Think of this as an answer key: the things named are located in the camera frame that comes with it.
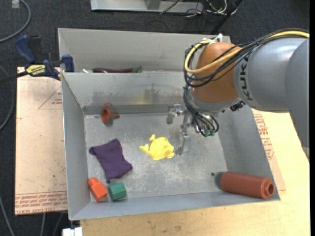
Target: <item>gray metal bin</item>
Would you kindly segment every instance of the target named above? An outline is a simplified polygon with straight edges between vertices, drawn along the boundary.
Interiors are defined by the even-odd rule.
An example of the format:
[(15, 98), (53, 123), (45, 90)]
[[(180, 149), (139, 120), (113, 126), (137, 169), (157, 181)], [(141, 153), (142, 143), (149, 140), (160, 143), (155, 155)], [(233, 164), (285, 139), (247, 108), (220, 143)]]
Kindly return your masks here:
[[(249, 107), (219, 114), (220, 131), (213, 137), (204, 138), (190, 128), (188, 153), (154, 161), (139, 149), (150, 144), (151, 134), (164, 136), (178, 146), (182, 117), (166, 124), (167, 106), (185, 107), (184, 51), (204, 37), (209, 36), (59, 29), (60, 55), (72, 55), (76, 67), (76, 72), (62, 74), (70, 220), (265, 202), (222, 192), (217, 183), (221, 172), (234, 171), (269, 177), (275, 184)], [(143, 67), (139, 74), (79, 72), (93, 67), (139, 65)], [(105, 102), (120, 113), (110, 125), (100, 118)], [(89, 149), (114, 138), (121, 142), (125, 159), (133, 165), (121, 179), (111, 180), (111, 184), (124, 183), (127, 198), (96, 202), (88, 179), (96, 177), (108, 184)], [(275, 188), (269, 201), (279, 199)]]

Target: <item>red cylinder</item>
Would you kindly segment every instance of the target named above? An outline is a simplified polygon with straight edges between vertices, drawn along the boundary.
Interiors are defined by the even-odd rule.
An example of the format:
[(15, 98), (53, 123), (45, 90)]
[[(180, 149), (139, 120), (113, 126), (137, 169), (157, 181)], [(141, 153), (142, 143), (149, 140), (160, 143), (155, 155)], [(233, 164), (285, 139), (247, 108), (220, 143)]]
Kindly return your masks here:
[(270, 178), (225, 172), (221, 177), (223, 191), (254, 198), (269, 199), (275, 187)]

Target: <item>yellow clamp label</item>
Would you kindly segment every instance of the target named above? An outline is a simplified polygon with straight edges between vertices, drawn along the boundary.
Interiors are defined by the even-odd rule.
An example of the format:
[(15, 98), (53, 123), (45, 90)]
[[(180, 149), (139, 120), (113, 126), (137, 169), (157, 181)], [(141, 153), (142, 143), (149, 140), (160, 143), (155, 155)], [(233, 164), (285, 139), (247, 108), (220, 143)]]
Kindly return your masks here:
[(35, 75), (38, 75), (40, 73), (43, 73), (45, 72), (45, 66), (42, 65), (42, 64), (39, 64), (39, 65), (30, 65), (28, 68), (26, 68), (26, 71), (35, 76)]

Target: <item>blue clamp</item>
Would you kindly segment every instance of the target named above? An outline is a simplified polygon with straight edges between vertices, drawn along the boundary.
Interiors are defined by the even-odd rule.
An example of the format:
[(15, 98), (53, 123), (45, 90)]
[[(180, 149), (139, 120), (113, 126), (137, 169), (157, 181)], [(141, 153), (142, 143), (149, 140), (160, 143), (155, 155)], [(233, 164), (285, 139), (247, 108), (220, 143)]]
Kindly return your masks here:
[(49, 62), (47, 59), (43, 61), (42, 59), (38, 60), (39, 57), (42, 58), (43, 56), (40, 51), (40, 40), (40, 36), (29, 39), (27, 35), (24, 35), (14, 43), (17, 52), (28, 61), (28, 64), (25, 66), (25, 71), (28, 72), (29, 75), (34, 77), (45, 76), (60, 80), (60, 76), (58, 76), (60, 72), (54, 68), (53, 64), (60, 65), (61, 63), (65, 64), (66, 72), (74, 72), (74, 63), (70, 55), (63, 55), (62, 59), (56, 62)]

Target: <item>orange plastic object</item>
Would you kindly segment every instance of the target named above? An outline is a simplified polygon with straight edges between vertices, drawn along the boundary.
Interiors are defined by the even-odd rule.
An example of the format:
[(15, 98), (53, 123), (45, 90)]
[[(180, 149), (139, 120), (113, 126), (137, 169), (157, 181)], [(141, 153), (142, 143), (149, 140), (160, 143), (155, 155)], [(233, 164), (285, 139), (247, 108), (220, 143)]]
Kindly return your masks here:
[(103, 108), (103, 110), (102, 110), (102, 112), (100, 114), (101, 118), (102, 118), (102, 121), (104, 123), (109, 122), (111, 118), (118, 118), (118, 117), (120, 117), (119, 114), (112, 114), (112, 111), (110, 109), (106, 108), (106, 106), (112, 106), (112, 104), (110, 104), (110, 103), (105, 103), (104, 104), (104, 108)]
[(108, 191), (106, 190), (106, 188), (103, 185), (103, 183), (98, 181), (97, 178), (95, 178), (95, 177), (91, 178), (88, 181), (88, 185), (89, 185), (90, 191), (92, 192), (92, 194), (95, 197), (96, 201), (99, 201), (102, 198), (106, 197)]
[(275, 187), (268, 177), (257, 177), (234, 172), (225, 172), (221, 177), (221, 188), (226, 192), (269, 199)]

